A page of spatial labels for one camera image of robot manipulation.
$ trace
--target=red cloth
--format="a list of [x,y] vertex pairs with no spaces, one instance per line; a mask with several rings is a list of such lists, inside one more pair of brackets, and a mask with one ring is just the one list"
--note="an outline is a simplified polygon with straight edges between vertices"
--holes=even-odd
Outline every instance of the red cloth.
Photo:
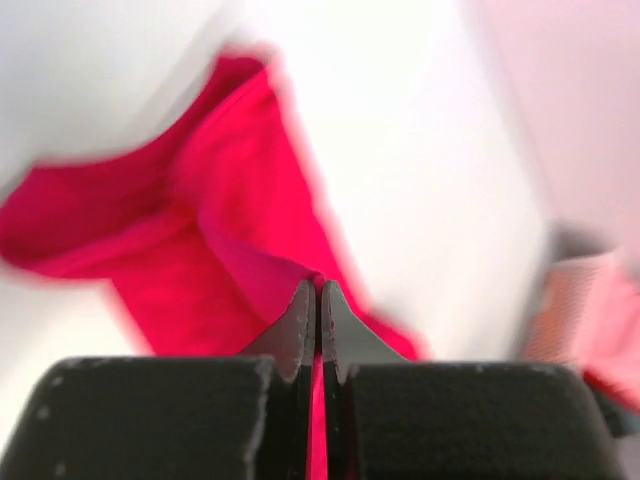
[[[279,318],[301,279],[323,275],[392,348],[418,358],[355,302],[274,85],[261,61],[225,54],[191,107],[147,145],[37,165],[0,209],[0,254],[50,277],[111,279],[159,355],[236,354]],[[313,472],[326,478],[318,378]]]

